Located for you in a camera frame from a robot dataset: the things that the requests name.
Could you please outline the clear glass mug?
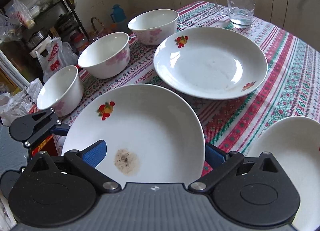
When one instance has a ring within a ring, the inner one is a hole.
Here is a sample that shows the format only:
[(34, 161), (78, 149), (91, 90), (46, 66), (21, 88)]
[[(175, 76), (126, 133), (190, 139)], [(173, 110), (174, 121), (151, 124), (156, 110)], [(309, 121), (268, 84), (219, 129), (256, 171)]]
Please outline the clear glass mug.
[(229, 16), (229, 20), (238, 26), (251, 26), (254, 17), (255, 0), (227, 0), (227, 7), (220, 9), (215, 0), (215, 7), (222, 16)]

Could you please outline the blue thermos jug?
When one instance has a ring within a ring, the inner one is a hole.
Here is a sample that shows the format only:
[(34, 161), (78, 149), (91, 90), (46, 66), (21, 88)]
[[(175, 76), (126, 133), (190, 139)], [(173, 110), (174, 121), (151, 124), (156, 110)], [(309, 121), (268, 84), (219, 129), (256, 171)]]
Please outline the blue thermos jug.
[(112, 13), (110, 14), (114, 23), (123, 23), (126, 20), (126, 14), (119, 4), (112, 7)]

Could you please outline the white red plastic bag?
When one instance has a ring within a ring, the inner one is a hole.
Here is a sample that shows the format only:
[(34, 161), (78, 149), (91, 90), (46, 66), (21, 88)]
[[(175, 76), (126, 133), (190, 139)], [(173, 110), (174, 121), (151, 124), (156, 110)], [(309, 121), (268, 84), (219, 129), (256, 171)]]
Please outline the white red plastic bag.
[(71, 45), (68, 42), (63, 42), (60, 37), (55, 37), (46, 45), (48, 54), (42, 56), (39, 51), (35, 51), (36, 57), (39, 60), (43, 71), (43, 82), (60, 69), (77, 65), (78, 55), (73, 52)]

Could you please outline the white fruit plate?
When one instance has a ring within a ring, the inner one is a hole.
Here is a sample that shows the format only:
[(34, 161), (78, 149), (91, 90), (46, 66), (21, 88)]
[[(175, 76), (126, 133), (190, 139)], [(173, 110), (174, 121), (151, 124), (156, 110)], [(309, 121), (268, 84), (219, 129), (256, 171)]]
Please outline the white fruit plate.
[(97, 170), (120, 185), (183, 183), (201, 176), (205, 144), (200, 121), (179, 95), (137, 84), (93, 100), (72, 123), (63, 152), (106, 143)]
[(217, 27), (196, 27), (169, 36), (157, 47), (153, 65), (171, 88), (208, 100), (236, 99), (253, 92), (268, 69), (255, 42)]

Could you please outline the patterned red green tablecloth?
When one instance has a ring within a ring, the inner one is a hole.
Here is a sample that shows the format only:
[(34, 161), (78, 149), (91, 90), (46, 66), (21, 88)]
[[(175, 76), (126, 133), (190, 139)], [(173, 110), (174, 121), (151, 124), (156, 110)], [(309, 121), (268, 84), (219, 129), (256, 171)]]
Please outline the patterned red green tablecloth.
[[(296, 36), (262, 19), (253, 18), (249, 28), (236, 28), (221, 16), (214, 3), (197, 1), (178, 10), (177, 31), (192, 27), (220, 27), (240, 33), (264, 52), (268, 72), (265, 82), (253, 93), (230, 101), (184, 98), (199, 116), (205, 141), (223, 151), (249, 152), (263, 130), (289, 116), (305, 116), (319, 121), (319, 52)], [(64, 119), (72, 124), (95, 98), (116, 87), (147, 83), (168, 86), (156, 75), (152, 59), (155, 46), (141, 44), (130, 35), (131, 60), (115, 79), (94, 79), (84, 70), (80, 80), (84, 97), (79, 107)]]

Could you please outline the black metal storage shelf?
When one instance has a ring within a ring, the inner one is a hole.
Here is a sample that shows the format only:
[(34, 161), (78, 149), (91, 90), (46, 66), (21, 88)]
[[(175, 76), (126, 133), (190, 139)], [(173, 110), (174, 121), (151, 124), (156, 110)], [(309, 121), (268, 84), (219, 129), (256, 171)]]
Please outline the black metal storage shelf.
[[(11, 6), (13, 4), (13, 0), (1, 0), (1, 11), (6, 11), (6, 6)], [(27, 42), (31, 39), (31, 36), (37, 31), (43, 30), (46, 35), (52, 35), (50, 32), (51, 27), (55, 27), (56, 22), (60, 18), (59, 15), (55, 15), (53, 18), (50, 17), (50, 13), (52, 9), (56, 8), (58, 5), (61, 5), (63, 8), (63, 13), (71, 13), (74, 17), (75, 23), (73, 26), (70, 26), (65, 30), (57, 30), (58, 35), (61, 38), (67, 37), (73, 30), (78, 30), (83, 32), (83, 34), (88, 37), (88, 33), (85, 30), (80, 18), (78, 17), (75, 7), (70, 0), (59, 0), (57, 2), (51, 2), (49, 6), (45, 10), (40, 10), (40, 14), (35, 17), (35, 25), (32, 29), (27, 29), (26, 27), (22, 27), (22, 39), (19, 41), (12, 42), (4, 42), (1, 43), (1, 50), (4, 49), (18, 49), (23, 51), (29, 51), (27, 47)]]

